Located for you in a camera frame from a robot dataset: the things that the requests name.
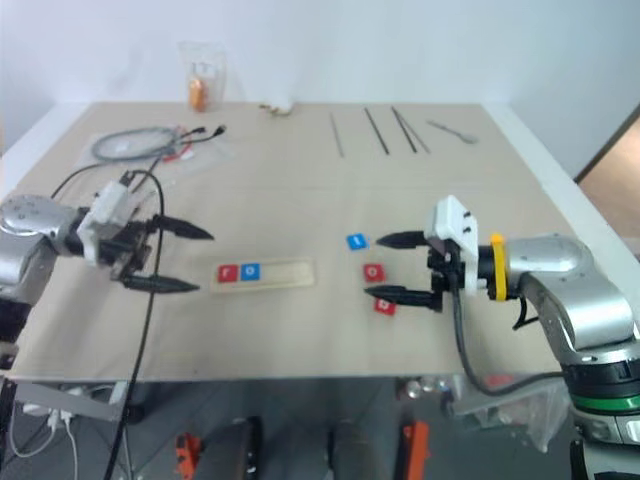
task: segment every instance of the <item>wooden table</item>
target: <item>wooden table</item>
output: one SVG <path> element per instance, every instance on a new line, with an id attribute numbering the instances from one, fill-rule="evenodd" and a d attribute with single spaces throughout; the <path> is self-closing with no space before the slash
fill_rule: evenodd
<path id="1" fill-rule="evenodd" d="M 436 201 L 457 196 L 472 210 L 481 240 L 572 230 L 531 170 L 478 105 L 398 105 L 431 149 L 414 154 L 388 105 L 370 106 L 386 155 L 362 105 L 298 105 L 271 117 L 253 104 L 193 114 L 173 103 L 93 105 L 23 179 L 20 193 L 49 194 L 73 170 L 91 138 L 128 128 L 228 126 L 224 149 L 203 144 L 210 166 L 167 185 L 167 214 L 212 232 L 215 242 L 166 235 L 161 273 L 202 286 L 157 299 L 141 380 L 458 373 L 449 297 L 441 314 L 399 307 L 375 313 L 362 291 L 362 265 L 383 263 L 389 283 L 428 289 L 426 249 L 352 252 L 346 236 L 371 239 L 422 229 Z M 333 114 L 341 157 L 330 123 Z M 425 122 L 480 139 L 466 145 Z M 87 205 L 125 167 L 74 181 L 63 203 Z M 153 202 L 145 211 L 152 213 Z M 236 260 L 311 258 L 313 287 L 213 295 L 213 265 Z M 61 258 L 20 338 L 11 376 L 21 380 L 129 377 L 147 295 L 110 283 L 108 272 Z M 514 333 L 516 302 L 466 301 L 467 342 L 478 369 L 529 373 L 557 369 L 541 328 Z"/>

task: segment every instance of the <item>table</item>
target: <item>table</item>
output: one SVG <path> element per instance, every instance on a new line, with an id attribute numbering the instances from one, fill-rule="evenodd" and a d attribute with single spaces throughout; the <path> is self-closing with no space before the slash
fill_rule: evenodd
<path id="1" fill-rule="evenodd" d="M 459 373 L 448 301 L 442 314 L 401 307 L 389 318 L 373 312 L 373 300 L 362 292 L 362 265 L 370 260 L 385 265 L 390 283 L 428 288 L 426 250 L 351 252 L 346 236 L 362 232 L 375 239 L 423 228 L 432 206 L 448 194 L 472 210 L 481 239 L 494 231 L 513 238 L 572 229 L 482 106 L 397 105 L 430 155 L 419 146 L 417 154 L 411 151 L 389 105 L 369 108 L 389 155 L 362 105 L 303 104 L 288 117 L 271 117 L 254 104 L 225 104 L 205 115 L 174 103 L 95 104 L 16 191 L 51 192 L 97 133 L 224 123 L 232 155 L 203 146 L 196 157 L 210 155 L 213 166 L 166 191 L 167 213 L 208 229 L 216 241 L 166 236 L 161 273 L 202 289 L 158 299 L 140 380 Z M 473 133 L 480 142 L 463 144 L 426 119 Z M 87 173 L 61 199 L 88 204 L 122 170 Z M 312 258 L 316 285 L 234 295 L 209 291 L 215 263 L 283 257 Z M 58 261 L 20 338 L 12 378 L 128 378 L 147 299 L 107 277 L 81 259 Z M 468 299 L 466 312 L 468 348 L 480 371 L 558 368 L 539 326 L 512 332 L 515 302 L 497 304 L 481 293 Z"/>

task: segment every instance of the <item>orange object on floor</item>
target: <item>orange object on floor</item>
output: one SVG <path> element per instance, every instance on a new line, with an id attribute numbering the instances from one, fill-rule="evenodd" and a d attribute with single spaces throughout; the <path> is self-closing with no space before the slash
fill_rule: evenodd
<path id="1" fill-rule="evenodd" d="M 429 452 L 429 425 L 425 422 L 415 422 L 402 429 L 408 449 L 405 464 L 404 480 L 422 480 L 424 478 L 424 464 L 431 456 Z"/>
<path id="2" fill-rule="evenodd" d="M 183 480 L 193 480 L 202 452 L 202 440 L 190 433 L 183 433 L 176 438 L 176 455 L 178 456 L 178 473 Z"/>

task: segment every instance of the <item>metal rod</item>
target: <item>metal rod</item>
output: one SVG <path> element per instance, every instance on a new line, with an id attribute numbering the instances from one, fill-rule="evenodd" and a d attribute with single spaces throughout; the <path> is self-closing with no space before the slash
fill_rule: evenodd
<path id="1" fill-rule="evenodd" d="M 416 140 L 422 146 L 422 148 L 424 148 L 424 151 L 427 153 L 431 153 L 431 150 L 429 150 L 429 147 L 427 147 L 427 144 L 422 141 L 422 139 L 420 138 L 420 135 L 416 133 L 416 131 L 411 126 L 411 124 L 405 120 L 405 118 L 402 116 L 400 112 L 398 112 L 398 117 L 400 117 L 400 120 L 402 120 L 402 123 L 405 124 L 405 126 L 409 129 L 409 131 L 413 134 L 413 136 L 416 137 Z"/>
<path id="2" fill-rule="evenodd" d="M 338 134 L 338 127 L 336 126 L 336 119 L 333 118 L 333 113 L 329 114 L 329 120 L 331 121 L 333 136 L 336 139 L 336 145 L 338 146 L 338 153 L 340 153 L 341 158 L 344 158 L 344 150 L 342 149 L 342 142 L 340 141 L 340 135 Z"/>
<path id="3" fill-rule="evenodd" d="M 378 126 L 376 125 L 376 122 L 373 121 L 373 117 L 371 116 L 371 113 L 369 113 L 369 109 L 367 107 L 364 108 L 364 113 L 366 113 L 367 117 L 369 117 L 371 126 L 373 127 L 373 130 L 376 132 L 376 135 L 378 136 L 378 140 L 380 140 L 380 145 L 382 145 L 382 149 L 384 150 L 384 153 L 389 155 L 389 149 L 387 148 L 387 144 L 384 143 L 384 140 L 382 139 L 382 135 L 380 135 L 380 130 L 378 130 Z"/>
<path id="4" fill-rule="evenodd" d="M 409 145 L 411 146 L 411 150 L 413 150 L 413 153 L 418 153 L 418 149 L 413 144 L 413 140 L 411 140 L 411 136 L 409 135 L 409 132 L 407 132 L 407 129 L 404 126 L 404 123 L 402 123 L 402 120 L 400 119 L 400 114 L 398 113 L 398 111 L 393 106 L 391 107 L 391 111 L 396 116 L 396 120 L 398 121 L 398 125 L 400 125 L 400 128 L 402 129 L 402 132 L 404 133 L 404 136 L 407 137 L 407 142 L 409 142 Z"/>

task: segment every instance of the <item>black cable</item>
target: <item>black cable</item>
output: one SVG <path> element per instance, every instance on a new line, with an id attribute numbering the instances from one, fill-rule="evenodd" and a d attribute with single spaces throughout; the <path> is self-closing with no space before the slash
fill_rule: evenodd
<path id="1" fill-rule="evenodd" d="M 156 167 L 158 166 L 158 164 L 162 161 L 163 157 L 158 157 L 156 158 L 153 163 L 151 164 L 151 166 L 147 169 L 147 172 L 149 173 L 153 173 L 153 171 L 156 169 Z M 142 185 L 144 185 L 144 182 L 147 181 L 147 178 L 149 178 L 148 175 L 145 175 L 142 180 L 140 180 L 140 182 L 138 182 L 138 184 L 133 187 L 133 189 L 131 190 L 131 193 L 136 193 L 138 190 L 140 190 L 140 187 L 142 187 Z"/>
<path id="2" fill-rule="evenodd" d="M 451 260 L 454 264 L 454 271 L 449 272 L 447 274 L 447 277 L 449 280 L 451 296 L 453 299 L 453 323 L 456 334 L 456 346 L 458 347 L 458 354 L 460 356 L 462 368 L 464 369 L 464 373 L 467 375 L 467 378 L 469 379 L 471 384 L 484 395 L 487 395 L 489 397 L 500 397 L 520 390 L 521 388 L 531 385 L 532 383 L 539 382 L 540 380 L 547 380 L 550 378 L 564 378 L 562 372 L 539 373 L 525 378 L 524 380 L 521 380 L 519 382 L 507 385 L 506 387 L 492 390 L 476 376 L 473 368 L 471 367 L 471 362 L 469 361 L 469 357 L 467 356 L 467 349 L 464 344 L 462 301 L 460 300 L 458 275 L 455 273 L 457 271 L 457 266 L 459 266 L 460 264 L 459 252 L 452 252 Z"/>
<path id="3" fill-rule="evenodd" d="M 160 181 L 157 179 L 155 175 L 150 173 L 147 170 L 131 170 L 133 175 L 145 175 L 149 177 L 153 183 L 155 183 L 156 188 L 158 189 L 158 200 L 160 203 L 160 215 L 164 216 L 164 192 L 162 191 L 162 185 Z M 162 239 L 163 239 L 163 230 L 160 229 L 158 232 L 158 246 L 156 250 L 155 262 L 153 265 L 153 274 L 157 275 L 158 270 L 160 269 L 160 255 L 162 254 Z M 116 428 L 115 437 L 113 439 L 113 445 L 111 447 L 111 453 L 109 455 L 109 463 L 107 464 L 107 469 L 104 474 L 104 480 L 111 480 L 111 476 L 113 475 L 113 469 L 115 468 L 116 461 L 118 460 L 118 452 L 120 450 L 120 443 L 122 442 L 122 433 L 124 431 L 124 426 L 127 422 L 127 413 L 129 409 L 129 403 L 131 402 L 131 397 L 133 395 L 133 389 L 138 381 L 138 373 L 140 371 L 140 365 L 142 363 L 142 357 L 144 355 L 144 349 L 147 343 L 147 336 L 149 334 L 149 325 L 151 323 L 151 314 L 153 312 L 153 304 L 155 301 L 156 294 L 154 292 L 149 293 L 149 301 L 147 302 L 147 311 L 144 319 L 144 326 L 142 328 L 142 338 L 140 339 L 140 345 L 138 347 L 138 354 L 136 357 L 135 364 L 133 366 L 133 371 L 131 373 L 131 378 L 129 379 L 129 385 L 127 387 L 127 393 L 125 395 L 124 403 L 122 406 L 122 413 L 120 414 L 120 420 L 118 421 L 118 427 Z"/>
<path id="4" fill-rule="evenodd" d="M 527 300 L 523 296 L 520 296 L 520 315 L 518 316 L 516 323 L 511 328 L 513 330 L 518 330 L 519 328 L 526 327 L 530 323 L 537 322 L 538 320 L 539 318 L 537 316 L 527 318 Z"/>
<path id="5" fill-rule="evenodd" d="M 185 137 L 188 137 L 190 135 L 197 134 L 197 133 L 204 133 L 205 131 L 206 131 L 205 127 L 197 127 L 197 128 L 194 128 L 193 130 L 191 130 L 189 132 L 183 133 L 178 138 L 181 140 L 181 139 L 183 139 Z M 184 145 L 184 144 L 187 144 L 187 143 L 208 142 L 209 140 L 211 140 L 211 139 L 213 139 L 213 138 L 215 138 L 215 137 L 217 137 L 219 135 L 222 135 L 226 131 L 227 131 L 227 127 L 225 125 L 220 125 L 220 126 L 218 126 L 218 128 L 216 128 L 216 130 L 211 135 L 209 135 L 206 138 L 188 140 L 188 141 L 185 141 L 185 142 L 180 142 L 180 144 Z M 118 134 L 109 135 L 109 138 L 112 138 L 114 135 L 120 135 L 120 134 L 122 134 L 122 132 L 119 132 Z M 149 167 L 148 171 L 152 173 L 155 170 L 155 168 L 158 166 L 158 164 L 160 163 L 160 161 L 162 160 L 163 157 L 164 157 L 164 154 L 163 155 L 158 155 L 158 157 L 153 161 L 153 163 Z M 146 158 L 149 158 L 149 157 L 139 157 L 140 160 L 144 160 Z M 53 193 L 51 194 L 51 198 L 55 199 L 58 196 L 58 194 L 60 193 L 60 191 L 67 185 L 67 183 L 69 183 L 73 178 L 75 178 L 76 175 L 79 175 L 82 172 L 86 172 L 87 170 L 91 170 L 91 169 L 98 168 L 98 167 L 104 167 L 105 165 L 109 165 L 109 162 L 95 163 L 93 165 L 87 165 L 85 167 L 79 168 L 78 170 L 75 170 L 74 172 L 71 172 L 71 174 L 69 174 L 69 176 L 67 178 L 65 178 L 62 181 L 62 183 L 60 183 L 60 185 L 58 185 L 58 187 L 53 191 Z M 136 187 L 133 189 L 133 193 L 135 193 L 136 191 L 138 191 L 140 189 L 140 187 L 146 181 L 146 179 L 147 179 L 147 177 L 145 176 L 140 181 L 140 183 L 138 183 L 138 185 L 136 185 Z"/>
<path id="6" fill-rule="evenodd" d="M 69 176 L 67 178 L 65 178 L 62 183 L 60 185 L 58 185 L 58 187 L 53 191 L 53 193 L 51 194 L 51 199 L 54 199 L 58 196 L 58 193 L 60 193 L 60 190 L 62 190 L 65 185 L 67 183 L 69 183 L 73 178 L 75 178 L 76 175 L 79 175 L 82 172 L 86 172 L 87 170 L 91 170 L 93 168 L 98 168 L 98 167 L 104 167 L 105 165 L 108 165 L 106 163 L 94 163 L 93 165 L 87 165 L 86 167 L 82 167 L 79 168 L 78 170 L 71 172 L 69 174 Z"/>
<path id="7" fill-rule="evenodd" d="M 181 145 L 191 144 L 191 143 L 208 142 L 209 140 L 213 140 L 214 138 L 216 138 L 218 135 L 222 135 L 226 131 L 227 131 L 226 125 L 220 125 L 218 128 L 216 128 L 215 132 L 213 132 L 208 137 L 196 138 L 194 140 L 185 140 L 185 141 L 181 142 Z M 190 132 L 187 132 L 186 134 L 182 135 L 180 138 L 184 138 L 184 137 L 187 137 L 189 135 L 193 135 L 194 133 L 201 133 L 200 129 L 199 128 L 195 128 L 195 129 L 191 130 Z"/>

